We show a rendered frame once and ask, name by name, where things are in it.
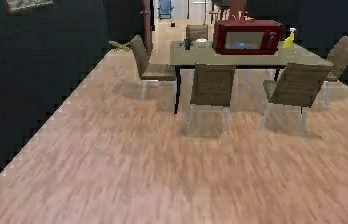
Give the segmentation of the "red microwave oven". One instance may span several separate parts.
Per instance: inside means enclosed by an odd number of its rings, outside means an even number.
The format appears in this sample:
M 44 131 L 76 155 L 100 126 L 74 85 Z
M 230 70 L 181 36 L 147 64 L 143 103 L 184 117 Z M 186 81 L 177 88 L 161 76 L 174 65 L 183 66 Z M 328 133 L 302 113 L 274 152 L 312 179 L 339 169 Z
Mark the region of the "red microwave oven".
M 212 46 L 221 55 L 273 55 L 281 32 L 274 20 L 218 20 Z

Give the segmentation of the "yellow spray bottle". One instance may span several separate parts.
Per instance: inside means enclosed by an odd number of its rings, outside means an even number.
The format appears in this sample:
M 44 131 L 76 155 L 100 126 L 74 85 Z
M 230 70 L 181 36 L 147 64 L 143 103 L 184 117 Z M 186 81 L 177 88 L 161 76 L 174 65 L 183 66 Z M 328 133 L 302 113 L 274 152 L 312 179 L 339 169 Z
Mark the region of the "yellow spray bottle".
M 290 31 L 290 35 L 283 41 L 284 48 L 291 48 L 293 46 L 296 29 L 294 27 L 291 27 L 289 31 Z

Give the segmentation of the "framed wall picture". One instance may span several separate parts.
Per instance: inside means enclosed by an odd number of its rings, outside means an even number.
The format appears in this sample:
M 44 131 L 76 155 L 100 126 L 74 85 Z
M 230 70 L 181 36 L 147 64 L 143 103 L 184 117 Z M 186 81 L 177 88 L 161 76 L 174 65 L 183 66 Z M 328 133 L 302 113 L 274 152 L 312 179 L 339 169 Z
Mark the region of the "framed wall picture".
M 20 12 L 22 10 L 52 5 L 53 0 L 6 0 L 9 12 Z

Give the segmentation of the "blue chair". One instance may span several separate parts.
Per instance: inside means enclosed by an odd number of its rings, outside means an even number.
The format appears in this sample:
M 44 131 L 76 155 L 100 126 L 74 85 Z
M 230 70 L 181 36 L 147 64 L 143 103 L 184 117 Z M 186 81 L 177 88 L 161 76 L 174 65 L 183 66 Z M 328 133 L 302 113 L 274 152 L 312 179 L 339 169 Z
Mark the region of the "blue chair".
M 158 0 L 158 18 L 171 19 L 172 18 L 172 0 Z

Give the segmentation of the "beige dining table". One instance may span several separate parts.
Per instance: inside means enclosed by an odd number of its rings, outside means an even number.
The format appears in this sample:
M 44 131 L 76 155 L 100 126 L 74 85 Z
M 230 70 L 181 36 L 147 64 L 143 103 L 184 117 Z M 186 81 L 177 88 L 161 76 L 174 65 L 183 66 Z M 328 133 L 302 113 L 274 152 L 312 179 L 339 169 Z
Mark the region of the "beige dining table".
M 309 50 L 293 44 L 283 48 L 279 43 L 274 55 L 220 55 L 212 48 L 210 41 L 195 43 L 189 50 L 181 46 L 181 41 L 170 44 L 170 65 L 175 67 L 177 79 L 182 69 L 194 69 L 196 64 L 233 65 L 237 69 L 283 69 L 288 63 L 332 66 L 332 63 Z

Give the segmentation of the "dark red room door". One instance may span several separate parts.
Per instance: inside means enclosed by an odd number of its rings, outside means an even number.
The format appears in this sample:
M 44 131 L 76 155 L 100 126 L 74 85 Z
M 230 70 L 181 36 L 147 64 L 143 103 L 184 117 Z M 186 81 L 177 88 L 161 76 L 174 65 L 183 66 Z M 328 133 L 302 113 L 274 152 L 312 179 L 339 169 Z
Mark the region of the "dark red room door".
M 148 56 L 151 56 L 153 42 L 152 42 L 152 28 L 151 28 L 151 18 L 152 18 L 152 1 L 153 0 L 141 0 L 142 9 L 140 14 L 143 17 L 143 37 L 144 45 Z

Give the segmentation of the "brown woven chair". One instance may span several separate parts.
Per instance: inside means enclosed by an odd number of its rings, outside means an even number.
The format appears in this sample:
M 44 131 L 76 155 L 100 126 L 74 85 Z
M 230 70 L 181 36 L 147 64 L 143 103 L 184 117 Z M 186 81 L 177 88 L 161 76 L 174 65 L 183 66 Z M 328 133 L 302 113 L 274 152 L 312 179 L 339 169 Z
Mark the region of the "brown woven chair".
M 329 106 L 330 100 L 330 83 L 340 83 L 343 88 L 346 85 L 340 81 L 340 78 L 348 66 L 348 36 L 343 36 L 335 46 L 330 50 L 326 60 L 333 64 L 326 80 L 324 81 L 325 89 L 325 106 Z
M 197 39 L 208 39 L 208 26 L 206 24 L 187 25 L 186 38 L 191 41 L 196 41 Z
M 142 81 L 141 98 L 144 99 L 152 82 L 172 82 L 177 90 L 175 68 L 168 64 L 152 64 L 145 49 L 142 38 L 136 35 L 130 42 L 139 79 Z
M 332 66 L 288 63 L 277 81 L 264 80 L 257 101 L 265 96 L 267 103 L 259 130 L 266 124 L 274 105 L 300 108 L 302 131 L 307 131 L 307 109 L 311 108 Z
M 209 105 L 222 108 L 226 131 L 230 132 L 229 108 L 235 69 L 234 65 L 195 65 L 187 129 L 191 126 L 195 106 Z

